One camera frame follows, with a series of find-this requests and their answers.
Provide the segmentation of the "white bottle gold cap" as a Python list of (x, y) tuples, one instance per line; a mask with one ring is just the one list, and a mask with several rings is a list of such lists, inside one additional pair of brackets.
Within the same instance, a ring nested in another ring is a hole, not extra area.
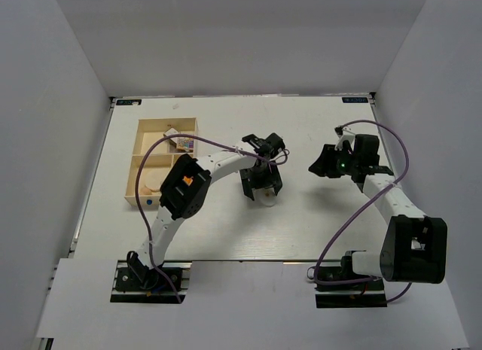
[(257, 196), (259, 203), (268, 208), (275, 206), (277, 202), (276, 194), (268, 190), (257, 192)]

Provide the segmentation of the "small colourful eyeshadow palette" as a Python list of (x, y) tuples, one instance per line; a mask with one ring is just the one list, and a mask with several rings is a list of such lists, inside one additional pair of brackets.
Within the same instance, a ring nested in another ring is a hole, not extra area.
[(179, 137), (176, 139), (176, 149), (178, 151), (193, 152), (194, 139), (189, 137)]

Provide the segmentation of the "round beige powder puff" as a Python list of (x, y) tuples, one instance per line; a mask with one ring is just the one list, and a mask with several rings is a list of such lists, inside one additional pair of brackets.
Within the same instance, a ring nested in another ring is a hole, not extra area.
[(164, 168), (149, 169), (144, 177), (144, 185), (153, 192), (159, 192), (165, 175), (166, 170)]

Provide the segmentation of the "orange tube white cap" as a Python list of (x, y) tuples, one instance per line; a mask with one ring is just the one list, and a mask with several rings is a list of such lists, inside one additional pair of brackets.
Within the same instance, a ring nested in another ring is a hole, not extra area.
[(191, 186), (193, 181), (194, 181), (193, 177), (188, 177), (188, 176), (183, 177), (183, 182), (186, 183), (187, 186)]

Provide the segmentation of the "gold eyeshadow palette white label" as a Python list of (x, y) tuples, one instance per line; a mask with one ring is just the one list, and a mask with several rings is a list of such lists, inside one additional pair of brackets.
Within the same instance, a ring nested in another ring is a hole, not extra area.
[(178, 140), (179, 140), (178, 135), (180, 135), (180, 132), (173, 127), (170, 127), (167, 131), (163, 133), (163, 136), (168, 138), (168, 142), (174, 148), (178, 146)]

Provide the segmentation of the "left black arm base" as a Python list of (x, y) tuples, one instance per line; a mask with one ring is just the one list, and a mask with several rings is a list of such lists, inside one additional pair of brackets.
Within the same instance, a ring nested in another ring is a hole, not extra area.
[(157, 271), (141, 282), (125, 261), (117, 263), (111, 289), (111, 303), (174, 304), (184, 300), (191, 275), (190, 263), (167, 263), (162, 270), (170, 277), (181, 301), (178, 301), (166, 279)]

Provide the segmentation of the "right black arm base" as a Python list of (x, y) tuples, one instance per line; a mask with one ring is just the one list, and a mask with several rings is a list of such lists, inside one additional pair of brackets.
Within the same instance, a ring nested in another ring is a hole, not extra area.
[(322, 266), (319, 278), (324, 282), (337, 282), (360, 278), (363, 282), (355, 284), (319, 285), (315, 286), (317, 309), (362, 309), (387, 307), (387, 299), (382, 279), (373, 279), (363, 275), (343, 273), (342, 266)]

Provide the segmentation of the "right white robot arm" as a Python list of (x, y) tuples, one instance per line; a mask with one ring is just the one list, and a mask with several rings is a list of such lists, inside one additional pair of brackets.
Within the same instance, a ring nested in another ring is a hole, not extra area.
[(447, 224), (441, 218), (429, 217), (410, 201), (395, 183), (392, 170), (380, 165), (379, 146), (375, 135), (341, 135), (335, 145), (324, 145), (309, 167), (319, 177), (349, 176), (387, 224), (379, 250), (347, 251), (334, 274), (317, 264), (313, 281), (318, 285), (356, 289), (380, 279), (426, 284), (444, 280)]

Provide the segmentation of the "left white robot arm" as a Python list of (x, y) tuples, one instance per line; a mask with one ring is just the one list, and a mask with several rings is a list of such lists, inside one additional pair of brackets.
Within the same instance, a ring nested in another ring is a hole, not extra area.
[(186, 137), (216, 146), (220, 151), (199, 158), (182, 154), (176, 160), (160, 186), (157, 216), (152, 224), (136, 196), (148, 235), (139, 250), (128, 253), (127, 266), (133, 280), (144, 290), (158, 284), (177, 290), (162, 270), (166, 251), (183, 222), (202, 208), (209, 187), (216, 181), (239, 173), (243, 194), (251, 200), (264, 191), (275, 196), (282, 189), (278, 167), (287, 162), (288, 150), (276, 133), (266, 138), (250, 134), (231, 147), (196, 135)]

